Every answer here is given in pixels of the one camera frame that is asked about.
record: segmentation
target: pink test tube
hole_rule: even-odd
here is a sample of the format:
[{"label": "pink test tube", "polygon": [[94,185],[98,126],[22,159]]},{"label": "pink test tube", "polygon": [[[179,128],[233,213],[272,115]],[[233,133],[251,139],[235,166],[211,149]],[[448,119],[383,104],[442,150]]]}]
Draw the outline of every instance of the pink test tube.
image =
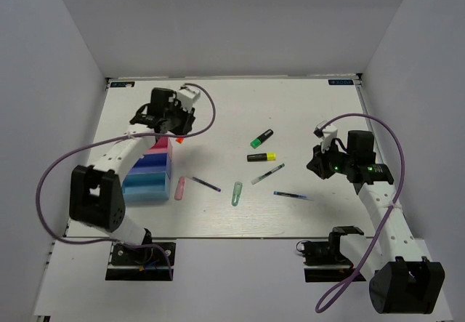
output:
[{"label": "pink test tube", "polygon": [[174,192],[174,199],[176,201],[182,200],[182,195],[184,195],[184,184],[186,183],[186,178],[180,177],[177,181],[176,191]]}]

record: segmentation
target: green test tube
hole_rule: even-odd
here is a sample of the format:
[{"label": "green test tube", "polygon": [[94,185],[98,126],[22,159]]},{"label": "green test tube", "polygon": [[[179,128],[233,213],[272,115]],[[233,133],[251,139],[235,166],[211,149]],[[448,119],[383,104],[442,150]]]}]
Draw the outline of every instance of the green test tube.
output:
[{"label": "green test tube", "polygon": [[231,204],[233,206],[238,205],[241,192],[242,192],[242,182],[235,182],[234,190],[232,191],[232,200],[231,200]]}]

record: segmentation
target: gray wall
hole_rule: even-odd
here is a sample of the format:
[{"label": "gray wall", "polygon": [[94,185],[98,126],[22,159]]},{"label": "gray wall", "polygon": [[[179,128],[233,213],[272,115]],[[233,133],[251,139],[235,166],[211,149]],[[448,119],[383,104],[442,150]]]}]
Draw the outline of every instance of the gray wall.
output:
[{"label": "gray wall", "polygon": [[402,0],[63,0],[104,75],[363,71]]},{"label": "gray wall", "polygon": [[[93,138],[104,78],[62,0],[0,0],[0,321],[29,321],[51,239],[39,224],[35,186],[46,167]],[[70,158],[42,197],[63,232]]]},{"label": "gray wall", "polygon": [[[400,197],[409,224],[446,271],[445,293],[465,321],[465,0],[404,0],[364,76],[371,113],[405,149]],[[391,139],[378,129],[398,174]]]}]

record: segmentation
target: marker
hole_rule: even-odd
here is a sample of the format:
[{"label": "marker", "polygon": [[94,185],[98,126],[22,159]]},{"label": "marker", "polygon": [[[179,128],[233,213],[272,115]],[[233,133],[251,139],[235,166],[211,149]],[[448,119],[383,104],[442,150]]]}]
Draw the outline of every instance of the marker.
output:
[{"label": "marker", "polygon": [[253,147],[254,149],[257,149],[263,142],[265,142],[265,140],[271,137],[273,133],[274,132],[271,129],[268,129],[265,133],[258,136],[257,138],[254,139],[253,142],[250,143],[251,147]]},{"label": "marker", "polygon": [[258,161],[276,161],[275,153],[255,153],[253,155],[247,155],[247,162],[258,162]]},{"label": "marker", "polygon": [[232,190],[231,204],[236,207],[239,203],[240,193],[242,192],[242,182],[235,182]]},{"label": "marker", "polygon": [[274,172],[279,171],[283,167],[284,167],[284,164],[280,164],[279,166],[273,168],[271,171],[266,172],[265,174],[261,175],[260,177],[255,178],[254,180],[251,181],[252,185],[257,184],[260,180],[263,180],[264,178],[268,177],[269,175],[273,174]]},{"label": "marker", "polygon": [[277,196],[301,198],[302,200],[307,200],[307,197],[305,195],[297,195],[296,193],[281,193],[280,191],[275,191],[273,194]]},{"label": "marker", "polygon": [[198,178],[196,178],[196,177],[192,177],[192,178],[189,178],[189,179],[193,180],[194,182],[198,182],[199,184],[205,185],[206,187],[211,188],[211,189],[213,189],[213,190],[218,191],[219,193],[221,193],[221,189],[220,189],[220,188],[217,188],[215,185],[212,185],[212,184],[210,184],[209,182],[205,182],[205,181],[203,181],[202,179],[198,179]]}]

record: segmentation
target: sticker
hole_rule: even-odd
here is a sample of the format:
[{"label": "sticker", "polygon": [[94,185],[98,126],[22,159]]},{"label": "sticker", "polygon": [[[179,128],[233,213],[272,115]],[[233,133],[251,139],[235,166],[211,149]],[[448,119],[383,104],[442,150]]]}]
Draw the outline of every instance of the sticker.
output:
[{"label": "sticker", "polygon": [[110,83],[111,88],[122,88],[122,87],[134,87],[135,82],[134,81],[129,81],[129,82],[112,82]]},{"label": "sticker", "polygon": [[328,80],[330,86],[352,86],[354,84],[353,80]]}]

